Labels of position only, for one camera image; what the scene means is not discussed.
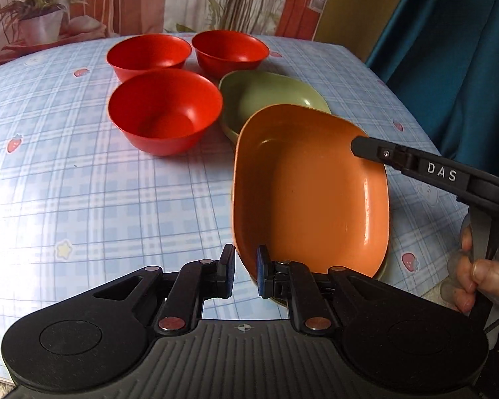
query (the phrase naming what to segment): teal curtain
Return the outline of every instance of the teal curtain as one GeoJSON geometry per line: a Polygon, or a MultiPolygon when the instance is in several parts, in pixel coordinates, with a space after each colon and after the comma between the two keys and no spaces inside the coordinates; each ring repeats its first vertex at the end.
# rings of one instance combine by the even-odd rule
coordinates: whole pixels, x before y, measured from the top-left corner
{"type": "Polygon", "coordinates": [[[401,0],[366,64],[443,156],[499,176],[499,0],[401,0]]]}

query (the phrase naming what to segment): yellow star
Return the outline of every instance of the yellow star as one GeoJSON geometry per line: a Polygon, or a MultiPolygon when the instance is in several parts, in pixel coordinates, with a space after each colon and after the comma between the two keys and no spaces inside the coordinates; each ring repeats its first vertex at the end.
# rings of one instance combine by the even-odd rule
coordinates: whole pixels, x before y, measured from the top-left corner
{"type": "Polygon", "coordinates": [[[65,260],[68,260],[70,254],[73,252],[73,250],[74,250],[74,247],[72,246],[72,243],[70,243],[68,240],[63,240],[63,241],[60,241],[55,246],[55,255],[58,258],[64,258],[65,260]]]}

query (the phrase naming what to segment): blue plaid tablecloth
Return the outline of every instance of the blue plaid tablecloth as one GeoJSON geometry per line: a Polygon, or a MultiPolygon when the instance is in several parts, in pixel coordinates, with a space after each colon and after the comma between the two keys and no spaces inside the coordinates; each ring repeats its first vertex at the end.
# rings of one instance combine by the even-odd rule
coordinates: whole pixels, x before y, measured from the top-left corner
{"type": "MultiPolygon", "coordinates": [[[[183,34],[190,40],[189,34],[183,34]]],[[[261,70],[298,78],[333,114],[436,153],[418,123],[345,48],[262,37],[261,70]]],[[[232,242],[234,151],[218,126],[195,148],[156,158],[109,121],[118,85],[105,62],[122,38],[67,45],[0,66],[0,343],[19,317],[145,265],[177,271],[232,242]]],[[[186,68],[200,72],[194,54],[186,68]]],[[[465,213],[455,197],[388,171],[391,237],[383,280],[423,294],[445,275],[465,213]]],[[[237,259],[233,297],[205,318],[286,317],[258,297],[237,259]]],[[[0,356],[0,378],[9,379],[0,356]]]]}

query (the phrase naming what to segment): round red bowl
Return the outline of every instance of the round red bowl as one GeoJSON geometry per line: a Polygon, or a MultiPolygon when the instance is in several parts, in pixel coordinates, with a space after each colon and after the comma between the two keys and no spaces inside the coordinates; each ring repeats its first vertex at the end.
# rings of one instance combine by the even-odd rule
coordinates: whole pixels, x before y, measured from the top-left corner
{"type": "Polygon", "coordinates": [[[200,68],[217,79],[235,70],[257,69],[270,54],[270,49],[259,39],[230,30],[196,34],[192,45],[200,68]]]}
{"type": "Polygon", "coordinates": [[[184,152],[222,110],[214,84],[187,70],[163,69],[125,81],[109,99],[109,118],[139,150],[155,156],[184,152]]]}
{"type": "Polygon", "coordinates": [[[192,53],[192,46],[169,34],[143,34],[113,46],[107,62],[121,82],[157,69],[181,69],[192,53]]]}

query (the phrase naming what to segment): bowl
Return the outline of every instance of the bowl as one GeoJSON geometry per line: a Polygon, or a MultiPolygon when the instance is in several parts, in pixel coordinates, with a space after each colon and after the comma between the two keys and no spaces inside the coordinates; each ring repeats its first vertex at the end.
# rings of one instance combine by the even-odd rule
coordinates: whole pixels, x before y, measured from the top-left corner
{"type": "Polygon", "coordinates": [[[208,76],[221,79],[234,70],[254,70],[268,57],[266,44],[249,34],[230,30],[210,30],[192,39],[200,68],[208,76]]]}
{"type": "Polygon", "coordinates": [[[266,106],[291,103],[331,113],[325,99],[310,85],[266,71],[234,71],[221,79],[218,88],[224,98],[220,125],[234,144],[248,118],[266,106]]]}
{"type": "Polygon", "coordinates": [[[354,124],[299,105],[273,105],[242,128],[235,153],[235,247],[256,278],[258,245],[312,272],[341,265],[374,277],[389,241],[384,166],[355,157],[354,124]]]}
{"type": "Polygon", "coordinates": [[[156,156],[192,147],[222,109],[214,84],[191,71],[163,69],[121,84],[109,100],[109,118],[132,145],[156,156]]]}
{"type": "Polygon", "coordinates": [[[143,34],[113,46],[107,62],[121,82],[156,69],[181,69],[192,53],[184,39],[169,34],[143,34]]]}

